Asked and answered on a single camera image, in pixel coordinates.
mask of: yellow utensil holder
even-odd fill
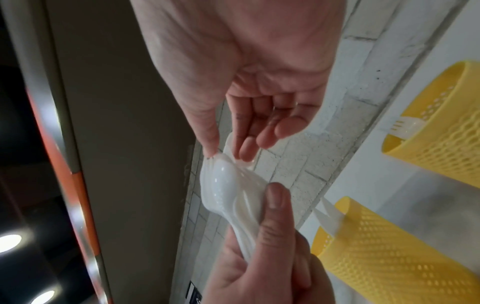
[[[480,303],[480,282],[442,255],[349,197],[335,238],[320,228],[311,252],[372,303]]]
[[[480,63],[445,70],[401,116],[426,125],[405,141],[388,134],[384,154],[480,188]]]

